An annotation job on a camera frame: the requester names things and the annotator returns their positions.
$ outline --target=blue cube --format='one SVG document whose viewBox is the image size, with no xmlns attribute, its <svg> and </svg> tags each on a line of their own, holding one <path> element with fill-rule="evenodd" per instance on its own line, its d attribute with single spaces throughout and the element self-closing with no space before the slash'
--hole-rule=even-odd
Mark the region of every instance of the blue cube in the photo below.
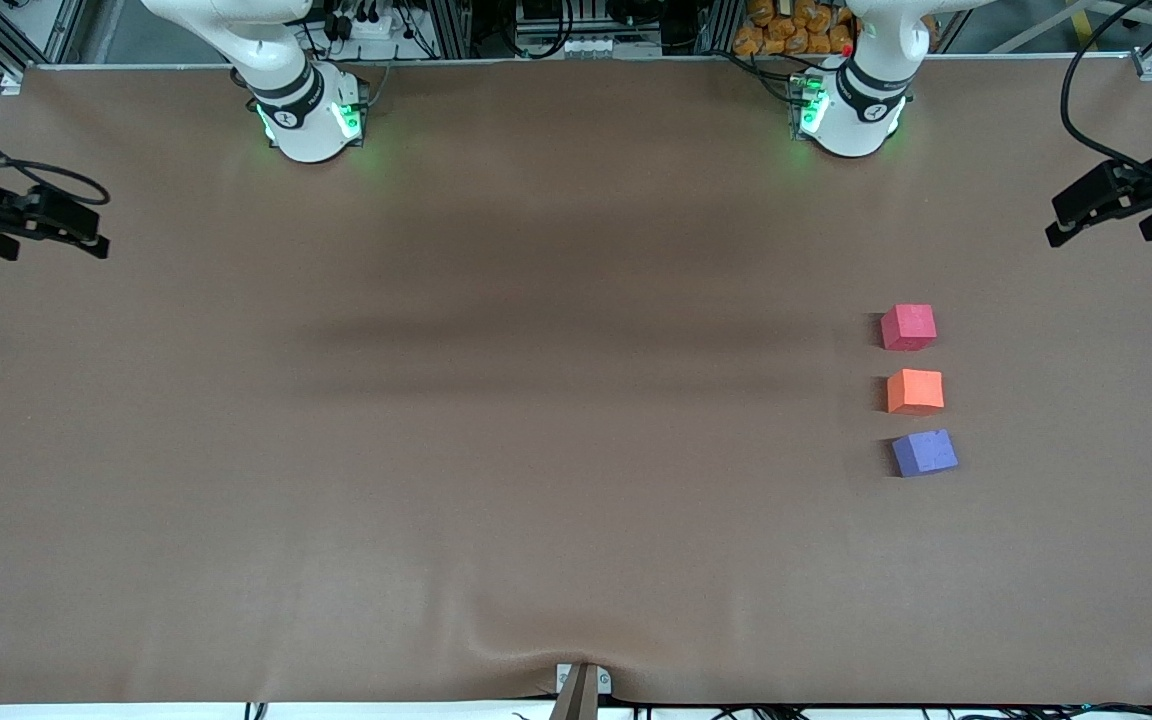
<svg viewBox="0 0 1152 720">
<path fill-rule="evenodd" d="M 940 473 L 958 464 L 949 430 L 929 430 L 902 437 L 892 444 L 892 449 L 896 452 L 901 477 L 905 478 Z"/>
</svg>

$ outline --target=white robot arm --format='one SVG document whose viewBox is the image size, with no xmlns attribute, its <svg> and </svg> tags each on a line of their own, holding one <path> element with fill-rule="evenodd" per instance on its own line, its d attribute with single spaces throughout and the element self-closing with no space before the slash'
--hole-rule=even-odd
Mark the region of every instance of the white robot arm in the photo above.
<svg viewBox="0 0 1152 720">
<path fill-rule="evenodd" d="M 859 158 L 877 151 L 896 131 L 905 89 L 931 46 L 923 15 L 978 8 L 992 0 L 849 0 L 861 18 L 855 53 L 812 70 L 810 104 L 799 109 L 799 129 L 836 156 Z"/>
<path fill-rule="evenodd" d="M 142 0 L 220 51 L 256 96 L 265 132 L 301 162 L 333 158 L 361 141 L 366 103 L 358 79 L 310 61 L 285 23 L 305 17 L 311 0 Z"/>
</svg>

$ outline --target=table surface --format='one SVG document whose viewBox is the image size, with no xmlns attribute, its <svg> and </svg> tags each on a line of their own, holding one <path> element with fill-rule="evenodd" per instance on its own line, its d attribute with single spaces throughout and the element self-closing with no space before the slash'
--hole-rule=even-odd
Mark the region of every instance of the table surface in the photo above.
<svg viewBox="0 0 1152 720">
<path fill-rule="evenodd" d="M 929 63 L 849 161 L 718 61 L 401 68 L 317 167 L 222 71 L 29 74 L 114 249 L 0 262 L 0 702 L 1152 702 L 1152 245 L 1046 247 L 1062 73 Z"/>
</svg>

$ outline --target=wooden block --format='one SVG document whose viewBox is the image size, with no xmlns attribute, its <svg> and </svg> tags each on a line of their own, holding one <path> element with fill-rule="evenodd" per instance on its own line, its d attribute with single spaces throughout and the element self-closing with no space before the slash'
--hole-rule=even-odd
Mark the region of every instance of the wooden block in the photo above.
<svg viewBox="0 0 1152 720">
<path fill-rule="evenodd" d="M 882 347 L 887 350 L 923 350 L 937 340 L 937 319 L 931 305 L 895 305 L 882 316 Z"/>
<path fill-rule="evenodd" d="M 901 415 L 934 415 L 945 410 L 945 388 L 935 370 L 909 367 L 887 378 L 887 411 Z"/>
<path fill-rule="evenodd" d="M 896 452 L 901 477 L 905 478 L 940 473 L 958 465 L 949 430 L 929 430 L 902 437 L 892 444 L 892 449 Z"/>
</svg>

